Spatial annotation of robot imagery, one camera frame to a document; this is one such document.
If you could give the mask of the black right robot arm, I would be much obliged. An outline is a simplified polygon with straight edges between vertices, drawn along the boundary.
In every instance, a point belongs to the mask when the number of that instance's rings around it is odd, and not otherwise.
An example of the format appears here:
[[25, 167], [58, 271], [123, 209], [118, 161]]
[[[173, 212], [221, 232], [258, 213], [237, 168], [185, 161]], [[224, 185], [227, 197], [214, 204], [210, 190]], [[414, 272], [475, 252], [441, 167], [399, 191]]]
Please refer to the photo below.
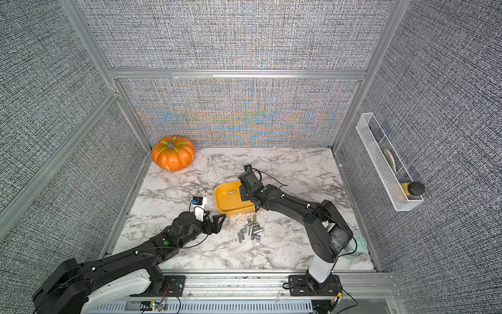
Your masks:
[[264, 185], [262, 172], [252, 166], [246, 166], [238, 178], [243, 187], [241, 193], [256, 209], [280, 213], [304, 227], [315, 253], [307, 278], [324, 284], [354, 236], [336, 206], [328, 200], [320, 203], [302, 200], [272, 184]]

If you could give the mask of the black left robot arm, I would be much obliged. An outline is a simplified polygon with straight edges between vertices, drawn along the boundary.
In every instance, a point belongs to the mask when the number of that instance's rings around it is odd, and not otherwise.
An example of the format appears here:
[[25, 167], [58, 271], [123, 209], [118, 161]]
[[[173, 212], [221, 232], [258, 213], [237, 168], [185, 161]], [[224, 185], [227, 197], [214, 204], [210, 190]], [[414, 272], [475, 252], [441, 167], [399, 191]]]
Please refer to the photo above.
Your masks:
[[136, 294], [158, 293], [164, 282], [159, 265], [178, 255], [180, 250], [189, 249], [189, 242], [198, 235], [218, 234], [225, 219], [225, 214], [210, 216], [204, 211], [199, 220], [195, 213], [185, 211], [158, 235], [137, 247], [82, 263], [68, 259], [34, 292], [34, 313], [81, 313], [93, 301], [93, 293], [136, 271], [144, 271], [147, 276], [145, 287], [137, 289]]

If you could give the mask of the yellow plastic storage box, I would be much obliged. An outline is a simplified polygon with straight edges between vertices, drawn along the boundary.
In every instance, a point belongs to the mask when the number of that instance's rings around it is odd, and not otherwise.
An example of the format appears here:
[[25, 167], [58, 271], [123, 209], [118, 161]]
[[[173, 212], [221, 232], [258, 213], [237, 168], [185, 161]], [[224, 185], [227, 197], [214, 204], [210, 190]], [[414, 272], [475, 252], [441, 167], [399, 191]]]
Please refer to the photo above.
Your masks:
[[221, 214], [227, 216], [240, 215], [255, 211], [255, 206], [250, 200], [242, 200], [240, 181], [224, 183], [214, 190], [216, 208]]

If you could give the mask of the pile of silver sockets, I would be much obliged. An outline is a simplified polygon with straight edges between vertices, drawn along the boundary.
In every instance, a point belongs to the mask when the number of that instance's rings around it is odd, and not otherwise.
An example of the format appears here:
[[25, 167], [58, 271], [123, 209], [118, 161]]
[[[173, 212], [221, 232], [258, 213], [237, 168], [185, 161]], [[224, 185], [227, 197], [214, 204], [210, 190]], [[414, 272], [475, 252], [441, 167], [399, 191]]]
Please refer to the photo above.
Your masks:
[[261, 242], [263, 232], [264, 228], [260, 223], [258, 223], [255, 218], [249, 218], [246, 225], [238, 231], [237, 240], [239, 243], [243, 243], [245, 239]]

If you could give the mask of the orange decorative pumpkin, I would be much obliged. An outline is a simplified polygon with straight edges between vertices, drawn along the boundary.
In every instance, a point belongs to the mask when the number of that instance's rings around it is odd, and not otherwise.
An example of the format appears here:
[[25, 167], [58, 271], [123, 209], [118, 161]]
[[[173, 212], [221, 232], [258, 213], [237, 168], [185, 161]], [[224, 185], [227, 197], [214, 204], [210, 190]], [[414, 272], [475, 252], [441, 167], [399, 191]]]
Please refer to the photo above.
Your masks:
[[187, 168], [195, 157], [195, 145], [185, 137], [164, 137], [152, 149], [152, 161], [171, 172]]

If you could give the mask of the round beige brush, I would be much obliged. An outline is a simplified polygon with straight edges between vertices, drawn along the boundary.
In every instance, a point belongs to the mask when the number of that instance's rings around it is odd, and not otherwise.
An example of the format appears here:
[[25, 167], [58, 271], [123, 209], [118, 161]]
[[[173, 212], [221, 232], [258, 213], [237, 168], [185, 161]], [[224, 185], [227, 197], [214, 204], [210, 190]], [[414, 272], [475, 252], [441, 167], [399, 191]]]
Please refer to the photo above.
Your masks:
[[388, 165], [393, 173], [397, 172], [396, 159], [393, 156], [393, 153], [389, 149], [383, 150], [384, 158], [388, 162]]

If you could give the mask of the yellow bottle black cap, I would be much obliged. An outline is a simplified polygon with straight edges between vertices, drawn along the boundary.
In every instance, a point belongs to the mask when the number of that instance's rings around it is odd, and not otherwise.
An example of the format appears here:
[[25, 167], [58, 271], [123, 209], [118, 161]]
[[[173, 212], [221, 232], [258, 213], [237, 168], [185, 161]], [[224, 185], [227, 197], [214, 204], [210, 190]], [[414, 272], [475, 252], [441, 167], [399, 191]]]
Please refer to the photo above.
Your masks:
[[425, 193], [425, 186], [418, 182], [401, 183], [401, 188], [406, 196], [422, 196]]

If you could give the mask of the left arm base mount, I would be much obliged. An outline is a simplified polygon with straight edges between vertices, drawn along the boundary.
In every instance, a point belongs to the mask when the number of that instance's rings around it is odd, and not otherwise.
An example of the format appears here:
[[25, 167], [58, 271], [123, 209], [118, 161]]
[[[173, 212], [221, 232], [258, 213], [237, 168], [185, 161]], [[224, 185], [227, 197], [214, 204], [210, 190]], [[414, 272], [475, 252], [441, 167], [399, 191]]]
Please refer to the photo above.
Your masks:
[[186, 276], [165, 275], [159, 266], [147, 268], [150, 285], [140, 294], [132, 294], [135, 297], [181, 297], [186, 284]]

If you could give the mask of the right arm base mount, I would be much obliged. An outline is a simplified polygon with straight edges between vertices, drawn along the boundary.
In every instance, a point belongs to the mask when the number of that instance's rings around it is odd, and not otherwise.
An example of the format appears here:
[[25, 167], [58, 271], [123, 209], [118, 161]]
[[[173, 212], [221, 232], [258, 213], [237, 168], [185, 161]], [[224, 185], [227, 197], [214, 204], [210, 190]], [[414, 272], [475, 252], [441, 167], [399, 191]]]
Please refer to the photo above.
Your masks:
[[342, 293], [339, 276], [330, 275], [324, 282], [317, 282], [309, 274], [288, 276], [288, 281], [282, 284], [291, 296], [338, 296]]

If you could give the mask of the clear wall-mounted shelf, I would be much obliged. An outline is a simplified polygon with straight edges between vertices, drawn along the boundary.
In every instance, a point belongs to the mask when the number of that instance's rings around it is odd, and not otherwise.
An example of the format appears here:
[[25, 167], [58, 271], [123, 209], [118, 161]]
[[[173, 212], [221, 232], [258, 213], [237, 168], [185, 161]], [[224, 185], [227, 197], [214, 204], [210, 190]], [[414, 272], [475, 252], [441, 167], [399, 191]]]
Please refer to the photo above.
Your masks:
[[423, 201], [423, 195], [414, 195], [408, 188], [417, 183], [402, 162], [383, 127], [373, 113], [361, 114], [356, 131], [369, 155], [385, 191], [396, 211], [411, 211]]

